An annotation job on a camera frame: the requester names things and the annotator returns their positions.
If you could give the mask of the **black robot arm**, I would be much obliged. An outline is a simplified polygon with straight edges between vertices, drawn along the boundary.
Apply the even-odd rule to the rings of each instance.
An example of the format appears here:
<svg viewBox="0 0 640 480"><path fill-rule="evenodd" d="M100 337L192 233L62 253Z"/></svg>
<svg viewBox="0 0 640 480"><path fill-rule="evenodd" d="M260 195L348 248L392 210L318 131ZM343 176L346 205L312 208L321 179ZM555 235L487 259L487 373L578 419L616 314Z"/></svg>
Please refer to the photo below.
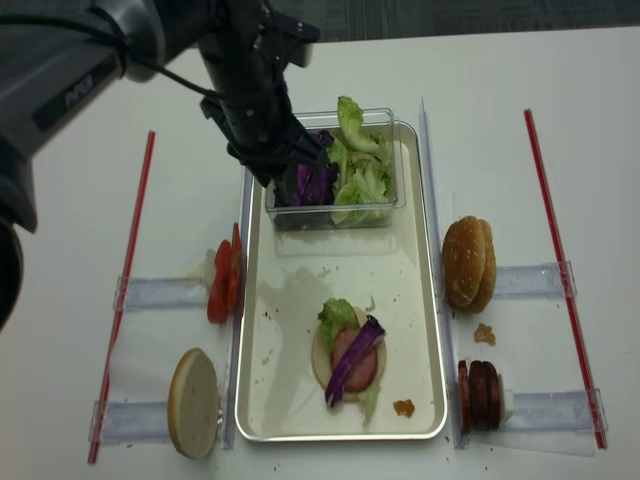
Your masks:
<svg viewBox="0 0 640 480"><path fill-rule="evenodd" d="M23 279L17 230L38 225L37 152L119 78L143 83L166 74L190 47L212 87L204 115L227 150L261 184L297 164L326 162L324 147L292 112L287 66L304 67L317 28L266 1L95 1L68 17L1 19L1 316L8 319Z"/></svg>

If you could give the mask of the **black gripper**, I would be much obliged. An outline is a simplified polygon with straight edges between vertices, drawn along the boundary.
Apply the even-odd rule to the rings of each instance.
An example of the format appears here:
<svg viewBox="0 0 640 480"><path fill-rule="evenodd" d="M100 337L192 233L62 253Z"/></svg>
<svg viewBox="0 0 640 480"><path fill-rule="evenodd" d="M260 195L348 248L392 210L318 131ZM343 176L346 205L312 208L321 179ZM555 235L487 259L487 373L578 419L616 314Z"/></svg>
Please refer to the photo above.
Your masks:
<svg viewBox="0 0 640 480"><path fill-rule="evenodd" d="M199 53L214 86L200 102L215 122L230 155L246 166L275 206L292 206L295 165L324 162L324 148L292 112L285 68L261 50L262 34L246 39L237 32L209 33Z"/></svg>

